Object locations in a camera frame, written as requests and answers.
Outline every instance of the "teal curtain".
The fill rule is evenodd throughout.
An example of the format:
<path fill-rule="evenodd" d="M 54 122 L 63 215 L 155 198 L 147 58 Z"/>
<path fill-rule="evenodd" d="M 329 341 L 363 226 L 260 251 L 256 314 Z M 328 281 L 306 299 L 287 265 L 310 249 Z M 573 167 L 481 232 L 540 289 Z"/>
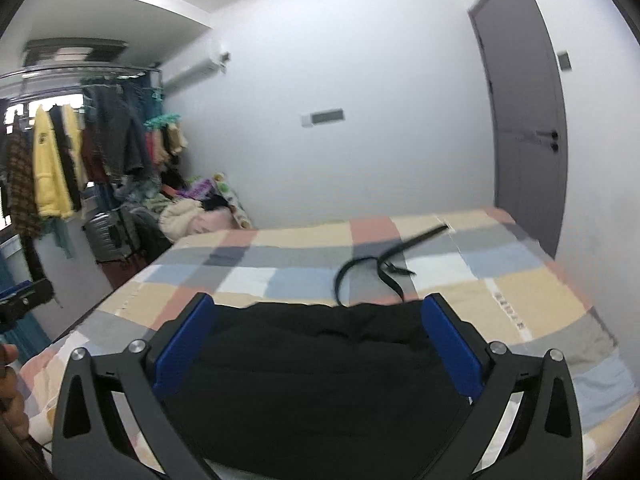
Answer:
<path fill-rule="evenodd" d="M 14 285 L 14 277 L 9 271 L 4 256 L 0 253 L 0 291 L 7 290 Z M 0 340 L 18 347 L 19 360 L 23 364 L 51 345 L 51 339 L 44 333 L 31 313 L 24 316 L 17 323 L 16 328 L 0 335 Z"/>

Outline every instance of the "wall switch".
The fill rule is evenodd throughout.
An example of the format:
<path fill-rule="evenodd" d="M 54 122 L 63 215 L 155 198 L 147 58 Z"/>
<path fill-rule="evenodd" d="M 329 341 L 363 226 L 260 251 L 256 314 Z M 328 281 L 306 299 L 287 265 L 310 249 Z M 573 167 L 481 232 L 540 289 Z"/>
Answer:
<path fill-rule="evenodd" d="M 344 110 L 337 108 L 335 110 L 326 110 L 324 112 L 313 112 L 300 116 L 302 125 L 305 128 L 311 128 L 315 124 L 335 123 L 344 120 Z"/>
<path fill-rule="evenodd" d="M 571 60 L 569 59 L 569 53 L 565 50 L 558 52 L 558 63 L 560 64 L 560 70 L 568 72 L 571 70 Z"/>

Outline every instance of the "plaid bedsheet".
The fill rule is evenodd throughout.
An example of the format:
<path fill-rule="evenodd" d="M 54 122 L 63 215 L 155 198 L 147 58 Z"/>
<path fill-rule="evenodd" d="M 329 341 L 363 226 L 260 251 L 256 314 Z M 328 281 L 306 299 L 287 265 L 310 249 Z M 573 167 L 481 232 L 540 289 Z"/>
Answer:
<path fill-rule="evenodd" d="M 31 433 L 41 443 L 51 440 L 58 391 L 74 348 L 84 346 L 93 355 L 120 352 L 175 319 L 196 292 L 240 308 L 257 301 L 335 304 L 333 279 L 343 263 L 380 254 L 441 222 L 451 227 L 448 234 L 397 258 L 416 273 L 396 277 L 407 300 L 440 292 L 489 341 L 504 341 L 525 354 L 561 349 L 580 405 L 587 476 L 631 420 L 639 405 L 636 386 L 596 310 L 571 289 L 539 245 L 495 209 L 184 238 L 22 368 Z M 343 303 L 398 302 L 373 269 L 374 262 L 368 262 L 348 273 Z M 498 428 L 496 453 L 515 409 L 516 404 L 510 406 Z M 153 464 L 135 424 L 125 423 L 141 455 Z"/>

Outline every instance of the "pink pillow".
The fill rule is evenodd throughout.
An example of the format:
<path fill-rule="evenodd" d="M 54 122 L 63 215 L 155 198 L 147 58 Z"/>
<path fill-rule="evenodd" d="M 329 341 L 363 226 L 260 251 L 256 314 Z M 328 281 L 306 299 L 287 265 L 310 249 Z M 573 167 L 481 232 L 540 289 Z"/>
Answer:
<path fill-rule="evenodd" d="M 201 235 L 203 233 L 214 233 L 224 229 L 238 229 L 238 224 L 234 220 L 231 211 L 226 207 L 215 211 L 205 211 L 191 220 L 187 229 L 187 235 Z"/>

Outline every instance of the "window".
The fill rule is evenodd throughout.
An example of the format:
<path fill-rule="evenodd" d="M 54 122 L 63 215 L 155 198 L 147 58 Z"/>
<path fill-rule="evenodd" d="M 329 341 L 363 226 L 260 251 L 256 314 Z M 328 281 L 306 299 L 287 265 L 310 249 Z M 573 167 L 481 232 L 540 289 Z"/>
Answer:
<path fill-rule="evenodd" d="M 83 101 L 84 99 L 82 94 L 61 95 L 41 99 L 39 101 L 31 101 L 29 103 L 29 117 L 34 118 L 36 116 L 39 106 L 42 106 L 43 110 L 48 112 L 54 105 L 71 105 L 72 108 L 82 108 Z"/>
<path fill-rule="evenodd" d="M 14 130 L 14 115 L 18 112 L 20 117 L 24 114 L 24 105 L 9 106 L 4 115 L 4 124 L 7 124 L 6 132 L 10 134 Z"/>
<path fill-rule="evenodd" d="M 11 225 L 11 217 L 4 217 L 4 213 L 2 212 L 2 195 L 0 194 L 0 244 L 7 241 L 14 235 L 13 229 L 8 229 Z"/>

